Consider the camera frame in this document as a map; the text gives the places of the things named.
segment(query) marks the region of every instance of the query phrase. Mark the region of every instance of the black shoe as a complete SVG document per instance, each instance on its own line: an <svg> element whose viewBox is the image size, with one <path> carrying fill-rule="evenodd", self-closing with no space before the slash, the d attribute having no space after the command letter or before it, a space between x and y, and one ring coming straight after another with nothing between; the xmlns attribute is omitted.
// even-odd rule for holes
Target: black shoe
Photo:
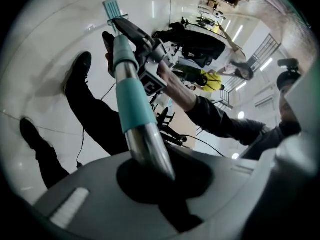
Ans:
<svg viewBox="0 0 320 240"><path fill-rule="evenodd" d="M39 147L43 147L43 145L47 143L40 136L37 128L26 117L20 120L20 132L32 150L37 150Z"/></svg>
<svg viewBox="0 0 320 240"><path fill-rule="evenodd" d="M81 53L75 59L62 84L64 93L66 93L67 84L87 83L86 79L91 67L91 61L91 53L88 51Z"/></svg>

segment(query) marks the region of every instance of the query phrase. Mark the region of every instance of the ceiling light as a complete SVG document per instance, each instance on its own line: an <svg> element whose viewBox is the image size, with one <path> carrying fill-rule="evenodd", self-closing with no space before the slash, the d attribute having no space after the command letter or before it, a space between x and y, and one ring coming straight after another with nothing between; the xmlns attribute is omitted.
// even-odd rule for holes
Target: ceiling light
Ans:
<svg viewBox="0 0 320 240"><path fill-rule="evenodd" d="M268 61L260 68L260 70L264 70L266 67L268 67L268 65L273 61L272 58L268 59Z"/></svg>
<svg viewBox="0 0 320 240"><path fill-rule="evenodd" d="M228 30L228 28L230 26L230 23L231 23L231 20L229 20L228 25L226 25L225 32L227 32L227 30Z"/></svg>
<svg viewBox="0 0 320 240"><path fill-rule="evenodd" d="M238 114L238 119L244 119L245 118L245 112L241 111L239 114Z"/></svg>
<svg viewBox="0 0 320 240"><path fill-rule="evenodd" d="M232 155L232 159L233 159L233 160L236 160L239 156L240 156L240 155L239 155L238 153L234 153L234 154Z"/></svg>
<svg viewBox="0 0 320 240"><path fill-rule="evenodd" d="M239 87L237 87L236 89L235 89L235 91L237 92L237 91L239 91L242 87L244 87L245 85L247 84L247 82L244 82L243 84L241 84Z"/></svg>
<svg viewBox="0 0 320 240"><path fill-rule="evenodd" d="M237 37L239 36L241 30L244 28L243 25L241 25L238 29L238 32L235 34L234 38L232 39L232 42L235 42L235 40L237 39Z"/></svg>

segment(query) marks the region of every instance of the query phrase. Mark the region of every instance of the black cable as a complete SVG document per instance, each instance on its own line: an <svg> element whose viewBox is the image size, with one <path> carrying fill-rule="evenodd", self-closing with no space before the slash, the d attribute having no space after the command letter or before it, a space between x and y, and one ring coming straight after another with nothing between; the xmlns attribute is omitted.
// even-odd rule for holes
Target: black cable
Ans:
<svg viewBox="0 0 320 240"><path fill-rule="evenodd" d="M81 151L82 151L82 148L84 147L84 142L85 142L85 128L83 128L83 131L82 131L82 144L81 144L81 149L80 149L80 152L79 152L78 156L76 157L76 167L77 167L77 168L80 168L80 167L83 166L82 163L78 162L78 158L79 158L79 156L80 156L80 153L81 153Z"/></svg>
<svg viewBox="0 0 320 240"><path fill-rule="evenodd" d="M108 92L102 97L102 99L100 99L101 101L108 95L108 93L110 93L110 91L112 90L112 88L116 85L116 83L114 83L114 85L111 86L111 88L108 90ZM78 162L78 158L80 156L80 153L82 151L82 148L84 147L84 142L85 142L85 128L83 128L82 130L82 144L81 144L81 149L80 152L78 154L78 156L76 157L76 167L80 168L82 167L82 163Z"/></svg>
<svg viewBox="0 0 320 240"><path fill-rule="evenodd" d="M111 86L111 88L108 90L108 92L100 99L100 101L102 101L107 95L108 93L110 93L111 89L116 85L116 83L114 83L114 85Z"/></svg>
<svg viewBox="0 0 320 240"><path fill-rule="evenodd" d="M160 93L159 93L159 94L156 92L156 93L155 93L155 95L150 96L149 98L153 98L154 96L156 96L156 95L161 95L161 94L164 94L164 92L163 92L163 91L160 91Z"/></svg>
<svg viewBox="0 0 320 240"><path fill-rule="evenodd" d="M202 143L204 143L204 144L207 144L210 148L214 149L214 150L215 150L220 156L222 156L223 158L226 157L226 156L224 156L223 154L221 154L218 150L216 150L213 146L209 145L208 143L204 142L204 141L201 140L201 139L198 139L198 138L193 137L193 136L190 136L190 135L180 135L180 136L186 136L186 137L194 138L194 139L196 139L196 140L198 140L198 141L200 141L200 142L202 142Z"/></svg>

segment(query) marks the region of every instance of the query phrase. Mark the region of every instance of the cable wire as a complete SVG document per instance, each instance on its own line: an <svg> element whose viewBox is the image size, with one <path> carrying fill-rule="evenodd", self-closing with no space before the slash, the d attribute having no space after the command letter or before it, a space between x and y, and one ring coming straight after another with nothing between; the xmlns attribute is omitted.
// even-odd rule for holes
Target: cable wire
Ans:
<svg viewBox="0 0 320 240"><path fill-rule="evenodd" d="M110 91L112 90L112 88L116 85L116 83L114 83L114 85L111 86L111 88L108 90L108 92L100 99L100 101L102 101L107 95L108 93L110 93Z"/></svg>
<svg viewBox="0 0 320 240"><path fill-rule="evenodd" d="M79 158L79 156L80 156L80 153L81 153L81 151L82 151L82 148L84 147L84 142L85 142L85 128L83 128L83 130L82 130L82 144L81 144L80 152L79 152L78 156L76 157L77 167L78 167L78 166L79 166L79 167L82 166L82 164L81 164L80 162L78 162L78 158Z"/></svg>
<svg viewBox="0 0 320 240"><path fill-rule="evenodd" d="M182 134L182 135L180 135L180 136L191 137L191 138L194 138L194 139L196 139L196 140L198 140L198 141L200 141L200 142L202 142L202 143L204 143L204 144L207 144L210 148L212 148L213 150L215 150L220 156L222 156L223 158L226 158L225 155L221 154L221 153L220 153L218 150L216 150L213 146L209 145L208 143L204 142L204 141L201 140L201 139L198 139L198 138L193 137L193 136L190 136L190 135L183 135L183 134Z"/></svg>

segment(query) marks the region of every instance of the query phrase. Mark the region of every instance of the teal handle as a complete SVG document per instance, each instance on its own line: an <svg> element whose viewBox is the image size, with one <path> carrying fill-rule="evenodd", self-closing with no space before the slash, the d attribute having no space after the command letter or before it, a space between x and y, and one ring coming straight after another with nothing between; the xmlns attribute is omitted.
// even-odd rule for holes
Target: teal handle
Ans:
<svg viewBox="0 0 320 240"><path fill-rule="evenodd" d="M130 47L129 39L125 35L117 36L114 39L113 46L113 72L116 72L117 66L122 62L132 62L136 71L139 70L139 64Z"/></svg>
<svg viewBox="0 0 320 240"><path fill-rule="evenodd" d="M124 134L139 126L157 123L144 86L139 79L127 78L117 84L116 100Z"/></svg>

